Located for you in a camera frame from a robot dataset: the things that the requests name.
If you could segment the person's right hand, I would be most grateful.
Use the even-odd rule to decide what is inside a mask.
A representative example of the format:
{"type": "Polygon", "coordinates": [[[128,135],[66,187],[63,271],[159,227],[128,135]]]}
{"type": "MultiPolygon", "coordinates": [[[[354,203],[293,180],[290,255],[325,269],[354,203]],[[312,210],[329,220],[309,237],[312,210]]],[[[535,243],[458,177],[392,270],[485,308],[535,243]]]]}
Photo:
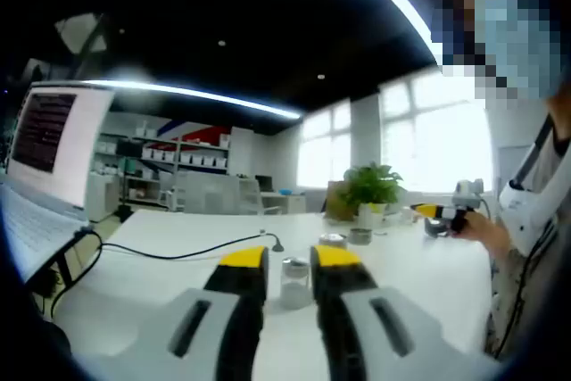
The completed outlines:
{"type": "Polygon", "coordinates": [[[496,225],[479,212],[467,211],[463,220],[463,226],[459,232],[453,232],[453,236],[476,240],[482,244],[503,244],[509,240],[504,227],[496,225]]]}

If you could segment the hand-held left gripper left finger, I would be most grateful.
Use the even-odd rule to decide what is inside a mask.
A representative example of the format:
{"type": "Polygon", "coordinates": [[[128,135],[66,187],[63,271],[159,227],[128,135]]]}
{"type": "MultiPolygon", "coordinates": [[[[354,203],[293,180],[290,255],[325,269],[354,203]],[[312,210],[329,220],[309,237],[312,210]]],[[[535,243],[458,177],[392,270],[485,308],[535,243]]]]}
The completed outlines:
{"type": "Polygon", "coordinates": [[[163,305],[114,356],[79,358],[94,380],[249,380],[263,328],[269,249],[223,257],[201,289],[163,305]]]}

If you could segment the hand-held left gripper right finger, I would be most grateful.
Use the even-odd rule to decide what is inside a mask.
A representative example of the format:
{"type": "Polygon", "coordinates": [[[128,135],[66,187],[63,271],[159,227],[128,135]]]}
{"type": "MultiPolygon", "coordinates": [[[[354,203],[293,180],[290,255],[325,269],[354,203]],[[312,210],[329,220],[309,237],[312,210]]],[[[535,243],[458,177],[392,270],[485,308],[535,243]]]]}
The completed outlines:
{"type": "Polygon", "coordinates": [[[310,249],[317,322],[333,380],[493,380],[496,361],[461,352],[405,295],[380,287],[356,253],[310,249]]]}

